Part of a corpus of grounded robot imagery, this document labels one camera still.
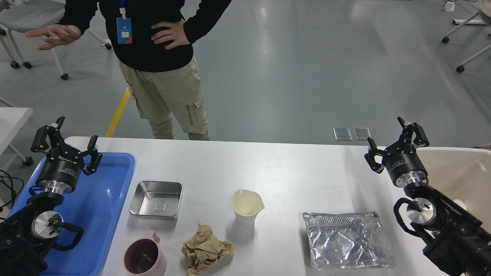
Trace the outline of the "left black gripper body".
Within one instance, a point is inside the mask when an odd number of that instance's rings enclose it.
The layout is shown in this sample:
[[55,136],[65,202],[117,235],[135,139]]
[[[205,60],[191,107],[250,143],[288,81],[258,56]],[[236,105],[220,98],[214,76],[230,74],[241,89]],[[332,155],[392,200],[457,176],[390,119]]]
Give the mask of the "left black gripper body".
[[70,145],[49,150],[41,172],[36,180],[36,187],[45,191],[50,187],[63,190],[60,194],[71,193],[76,189],[84,160],[81,151]]

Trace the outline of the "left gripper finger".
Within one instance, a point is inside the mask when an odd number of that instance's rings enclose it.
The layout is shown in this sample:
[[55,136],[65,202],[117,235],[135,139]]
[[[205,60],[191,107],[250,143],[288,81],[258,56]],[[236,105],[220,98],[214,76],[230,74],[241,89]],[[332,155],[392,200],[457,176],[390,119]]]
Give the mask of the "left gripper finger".
[[[79,153],[79,162],[81,163],[81,171],[85,175],[91,175],[95,173],[98,169],[100,161],[102,160],[102,153],[100,153],[96,148],[98,136],[91,136],[88,142],[87,149]],[[85,163],[84,157],[90,156],[91,160],[88,164]]]
[[35,134],[30,150],[34,153],[50,154],[51,150],[60,149],[64,153],[66,143],[60,133],[64,120],[65,117],[59,117],[55,126],[40,127]]

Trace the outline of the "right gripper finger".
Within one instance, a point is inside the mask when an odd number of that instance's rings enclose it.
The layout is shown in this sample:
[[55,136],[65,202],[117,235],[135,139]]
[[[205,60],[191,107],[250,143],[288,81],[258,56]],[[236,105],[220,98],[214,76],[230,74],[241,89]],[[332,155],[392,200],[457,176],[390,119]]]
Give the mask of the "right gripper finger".
[[377,174],[381,174],[385,168],[385,165],[382,163],[378,163],[375,160],[375,157],[380,156],[380,157],[384,158],[386,156],[386,150],[379,149],[376,146],[375,140],[373,140],[373,138],[371,138],[371,137],[368,137],[367,141],[368,141],[369,147],[368,147],[368,152],[364,155],[364,157],[365,157],[368,165],[372,169],[372,171],[376,172]]
[[412,145],[417,147],[428,147],[430,142],[424,132],[424,129],[417,123],[406,124],[402,117],[397,118],[400,126],[403,128],[398,142],[401,145]]

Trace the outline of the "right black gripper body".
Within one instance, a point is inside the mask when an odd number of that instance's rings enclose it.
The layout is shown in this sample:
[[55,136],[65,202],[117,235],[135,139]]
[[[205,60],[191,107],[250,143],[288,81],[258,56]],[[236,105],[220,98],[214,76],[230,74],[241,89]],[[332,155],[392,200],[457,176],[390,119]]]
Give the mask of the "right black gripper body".
[[427,179],[427,171],[412,144],[393,144],[385,150],[383,165],[393,185],[405,187],[409,183],[424,182]]

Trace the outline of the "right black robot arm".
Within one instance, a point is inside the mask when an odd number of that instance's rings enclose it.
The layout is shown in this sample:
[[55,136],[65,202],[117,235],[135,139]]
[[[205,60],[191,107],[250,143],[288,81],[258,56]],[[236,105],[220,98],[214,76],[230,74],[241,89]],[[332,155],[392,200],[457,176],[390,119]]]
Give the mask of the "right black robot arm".
[[386,169],[393,185],[405,192],[393,207],[398,225],[425,242],[423,255],[446,274],[489,276],[489,232],[478,218],[428,184],[428,172],[416,152],[417,146],[429,146],[428,138],[419,124],[407,124],[401,117],[398,122],[403,130],[395,143],[379,149],[368,138],[364,155],[372,171]]

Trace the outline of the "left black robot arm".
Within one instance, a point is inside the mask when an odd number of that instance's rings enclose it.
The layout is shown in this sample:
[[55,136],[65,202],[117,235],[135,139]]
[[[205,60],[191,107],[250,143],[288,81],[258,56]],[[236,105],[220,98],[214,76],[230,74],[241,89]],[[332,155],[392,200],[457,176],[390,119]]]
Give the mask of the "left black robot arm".
[[1,223],[2,276],[38,276],[48,267],[44,258],[51,249],[72,250],[84,235],[82,227],[64,222],[54,208],[63,203],[64,194],[74,192],[81,173],[97,171],[103,155],[96,135],[85,151],[66,144],[60,133],[64,119],[39,128],[33,140],[31,151],[44,153],[46,160],[26,206]]

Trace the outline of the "person's right hand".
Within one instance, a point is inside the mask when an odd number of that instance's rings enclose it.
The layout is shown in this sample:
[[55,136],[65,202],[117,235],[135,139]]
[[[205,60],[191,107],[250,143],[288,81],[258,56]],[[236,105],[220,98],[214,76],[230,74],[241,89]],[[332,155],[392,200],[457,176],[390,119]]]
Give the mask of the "person's right hand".
[[43,28],[25,32],[26,37],[41,37],[43,44],[35,49],[50,50],[56,46],[67,46],[81,38],[81,30],[77,26],[53,24]]

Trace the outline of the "person's left hand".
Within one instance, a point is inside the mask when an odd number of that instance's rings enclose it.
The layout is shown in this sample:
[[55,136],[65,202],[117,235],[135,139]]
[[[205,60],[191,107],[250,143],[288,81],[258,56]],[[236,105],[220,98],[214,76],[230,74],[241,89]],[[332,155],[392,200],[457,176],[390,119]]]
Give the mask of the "person's left hand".
[[156,45],[165,44],[165,49],[173,49],[179,46],[191,45],[191,42],[186,37],[184,30],[184,24],[186,21],[181,19],[178,22],[172,23],[169,21],[162,21],[155,23],[151,28],[157,30],[151,39]]

